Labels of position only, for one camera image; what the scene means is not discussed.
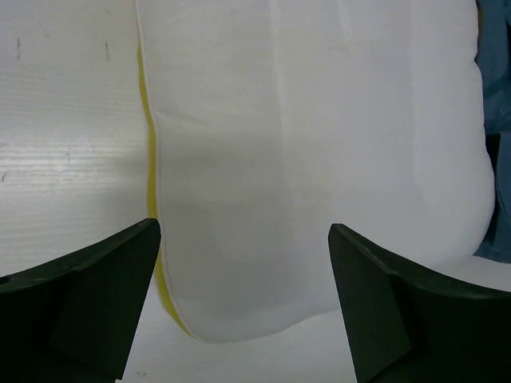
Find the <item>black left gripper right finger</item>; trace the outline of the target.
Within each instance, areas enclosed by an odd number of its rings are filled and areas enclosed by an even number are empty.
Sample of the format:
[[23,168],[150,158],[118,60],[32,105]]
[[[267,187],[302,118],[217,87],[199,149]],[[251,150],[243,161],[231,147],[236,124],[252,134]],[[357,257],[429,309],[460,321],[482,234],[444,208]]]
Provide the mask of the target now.
[[509,381],[509,292],[440,274],[342,224],[328,246],[357,381]]

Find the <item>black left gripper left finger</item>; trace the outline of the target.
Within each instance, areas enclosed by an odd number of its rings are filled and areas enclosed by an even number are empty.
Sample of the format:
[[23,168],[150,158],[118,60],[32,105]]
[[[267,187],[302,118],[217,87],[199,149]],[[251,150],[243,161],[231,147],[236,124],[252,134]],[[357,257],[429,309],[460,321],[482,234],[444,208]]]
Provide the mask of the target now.
[[1,278],[3,382],[122,379],[160,248],[144,219]]

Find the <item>white pillow yellow trim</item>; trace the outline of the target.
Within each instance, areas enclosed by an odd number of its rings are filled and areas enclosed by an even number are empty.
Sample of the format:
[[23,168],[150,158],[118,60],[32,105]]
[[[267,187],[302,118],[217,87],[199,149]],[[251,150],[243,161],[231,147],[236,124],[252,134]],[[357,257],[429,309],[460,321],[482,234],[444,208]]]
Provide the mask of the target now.
[[428,267],[493,214],[473,1],[139,1],[164,308],[206,342],[335,311],[342,223]]

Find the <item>blue cartoon print pillowcase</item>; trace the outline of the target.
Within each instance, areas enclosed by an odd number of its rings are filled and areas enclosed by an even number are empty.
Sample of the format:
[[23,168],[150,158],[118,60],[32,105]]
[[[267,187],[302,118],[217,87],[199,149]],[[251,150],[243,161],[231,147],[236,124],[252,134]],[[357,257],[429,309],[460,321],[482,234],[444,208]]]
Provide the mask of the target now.
[[496,203],[477,256],[510,262],[510,2],[478,1],[477,65],[483,84],[486,149]]

